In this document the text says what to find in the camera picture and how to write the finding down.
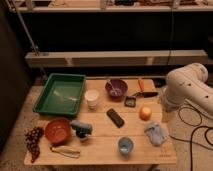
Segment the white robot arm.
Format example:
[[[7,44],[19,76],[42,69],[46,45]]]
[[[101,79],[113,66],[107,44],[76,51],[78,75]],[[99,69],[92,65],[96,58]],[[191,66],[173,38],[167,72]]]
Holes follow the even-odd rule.
[[[161,95],[161,103],[166,112],[177,110],[188,99],[213,116],[213,88],[208,79],[206,67],[192,63],[174,69],[166,75],[166,87]]]

